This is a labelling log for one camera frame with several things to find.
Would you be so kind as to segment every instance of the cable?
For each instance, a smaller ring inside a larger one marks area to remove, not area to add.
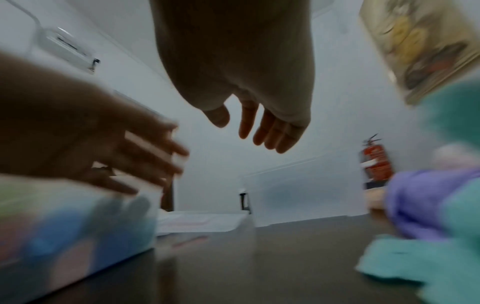
[[[35,43],[37,42],[38,33],[43,29],[42,24],[41,24],[40,20],[34,14],[32,14],[29,10],[25,9],[24,7],[22,7],[18,3],[16,3],[14,0],[5,0],[5,1],[7,1],[8,3],[10,3],[15,8],[17,8],[20,11],[27,14],[35,22],[35,25],[36,25],[35,34],[33,35],[33,39],[31,40],[30,46],[28,47],[28,50],[25,54],[25,57],[28,58],[32,54],[32,50],[34,49]]]

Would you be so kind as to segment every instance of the red fire extinguisher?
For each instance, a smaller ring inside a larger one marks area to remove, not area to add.
[[[373,163],[373,165],[365,168],[367,175],[371,179],[374,181],[385,181],[393,176],[394,170],[392,169],[392,164],[389,161],[385,148],[382,145],[375,144],[376,141],[381,140],[374,139],[377,135],[378,134],[375,134],[363,142],[366,146],[362,151],[363,162],[372,161]]]

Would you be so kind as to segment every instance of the wall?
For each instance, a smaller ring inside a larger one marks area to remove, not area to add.
[[[44,26],[62,26],[97,51],[102,64],[91,80],[120,89],[180,121],[177,137],[191,148],[185,174],[176,182],[175,203],[181,210],[238,210],[240,176],[315,157],[325,151],[358,151],[362,140],[375,133],[380,133],[399,170],[429,167],[432,149],[440,144],[418,126],[417,113],[403,104],[389,83],[383,65],[356,22],[359,0],[342,0],[348,10],[329,12],[313,21],[317,73],[313,120],[302,140],[285,155],[254,146],[251,136],[246,140],[238,137],[241,108],[235,98],[227,101],[230,124],[217,129],[160,76],[53,1],[44,0],[42,6],[33,1],[20,0],[20,3],[37,14]],[[470,12],[480,10],[476,0],[463,0],[462,4],[473,10]],[[3,9],[4,3],[0,3],[0,12]],[[345,34],[338,28],[337,16],[345,21]],[[14,25],[12,22],[16,21],[10,20],[8,26],[22,29],[28,26],[27,19]],[[0,29],[3,22],[0,18]],[[5,31],[0,31],[0,35],[0,47],[2,38],[7,45],[14,44]],[[65,63],[40,50],[35,51],[33,58],[73,73]]]

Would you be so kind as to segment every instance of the dark table surface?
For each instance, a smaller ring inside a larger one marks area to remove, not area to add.
[[[257,229],[246,220],[227,233],[159,238],[156,251],[34,303],[420,303],[415,286],[385,284],[354,270],[373,237],[390,232],[369,216]]]

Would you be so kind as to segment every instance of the poster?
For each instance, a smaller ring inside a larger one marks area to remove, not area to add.
[[[453,0],[364,0],[360,19],[410,105],[480,55],[477,34]]]

